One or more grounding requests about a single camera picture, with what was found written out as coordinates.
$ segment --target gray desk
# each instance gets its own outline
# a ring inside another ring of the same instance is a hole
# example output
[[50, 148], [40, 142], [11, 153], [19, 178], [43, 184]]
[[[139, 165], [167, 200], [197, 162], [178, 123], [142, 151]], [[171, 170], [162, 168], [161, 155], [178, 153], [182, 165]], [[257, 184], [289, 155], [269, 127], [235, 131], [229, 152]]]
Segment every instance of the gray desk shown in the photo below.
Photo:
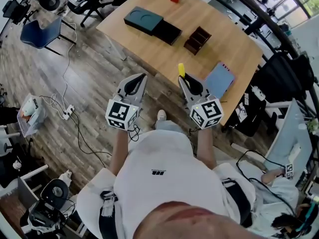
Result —
[[[294, 160], [293, 181], [295, 183], [299, 180], [313, 150], [308, 130], [302, 129], [303, 127], [301, 124], [305, 124], [304, 117], [296, 100], [293, 99], [288, 107], [283, 126], [277, 133], [277, 136], [266, 155], [271, 161], [283, 165], [288, 164], [290, 152], [293, 146], [298, 142], [301, 151]], [[264, 162], [264, 165], [268, 169], [278, 168], [277, 165], [268, 161]]]

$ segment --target forearm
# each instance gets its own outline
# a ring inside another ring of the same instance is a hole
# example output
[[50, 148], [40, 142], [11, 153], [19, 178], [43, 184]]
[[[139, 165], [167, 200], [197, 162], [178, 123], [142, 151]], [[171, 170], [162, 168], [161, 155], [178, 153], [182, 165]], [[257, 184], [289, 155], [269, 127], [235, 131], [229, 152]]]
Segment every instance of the forearm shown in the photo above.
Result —
[[114, 175], [118, 175], [124, 162], [129, 154], [128, 133], [119, 130], [116, 136], [116, 142], [113, 148], [113, 154], [110, 163], [110, 171]]
[[284, 174], [284, 171], [282, 168], [270, 170], [267, 173], [263, 174], [261, 176], [261, 181], [264, 184], [271, 183], [273, 180], [275, 180], [279, 175]]
[[213, 133], [211, 127], [198, 132], [197, 159], [202, 161], [209, 169], [217, 166], [213, 151]]

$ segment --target gray pants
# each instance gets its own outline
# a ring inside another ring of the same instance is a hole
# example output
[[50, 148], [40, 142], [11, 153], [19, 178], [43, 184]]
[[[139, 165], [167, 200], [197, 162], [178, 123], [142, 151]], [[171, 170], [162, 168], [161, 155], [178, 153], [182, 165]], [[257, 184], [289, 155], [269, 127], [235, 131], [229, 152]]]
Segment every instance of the gray pants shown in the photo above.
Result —
[[175, 132], [185, 134], [183, 129], [181, 129], [181, 127], [179, 125], [172, 122], [171, 120], [158, 120], [158, 121], [156, 121], [155, 129], [175, 131]]

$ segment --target yellow object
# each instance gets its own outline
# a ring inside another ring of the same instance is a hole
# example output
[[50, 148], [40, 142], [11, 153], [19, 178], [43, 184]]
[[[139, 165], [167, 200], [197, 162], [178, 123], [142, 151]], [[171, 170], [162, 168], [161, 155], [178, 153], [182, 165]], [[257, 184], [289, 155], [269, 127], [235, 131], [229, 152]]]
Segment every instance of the yellow object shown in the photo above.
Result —
[[184, 68], [183, 63], [178, 64], [178, 71], [179, 71], [179, 75], [184, 78], [185, 77], [185, 68]]

